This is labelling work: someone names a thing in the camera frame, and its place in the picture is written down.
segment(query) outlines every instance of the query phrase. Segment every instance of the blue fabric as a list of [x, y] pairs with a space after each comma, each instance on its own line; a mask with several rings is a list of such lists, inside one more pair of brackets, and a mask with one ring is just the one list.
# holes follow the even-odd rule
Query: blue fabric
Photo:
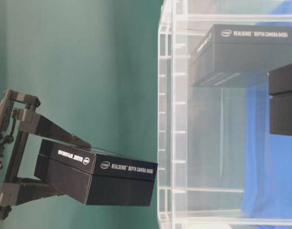
[[[292, 0], [272, 14], [292, 14]], [[292, 26], [292, 22], [258, 23]], [[268, 85], [246, 89], [245, 187], [242, 210], [252, 218], [292, 219], [292, 136], [269, 134]], [[258, 226], [284, 229], [289, 226]]]

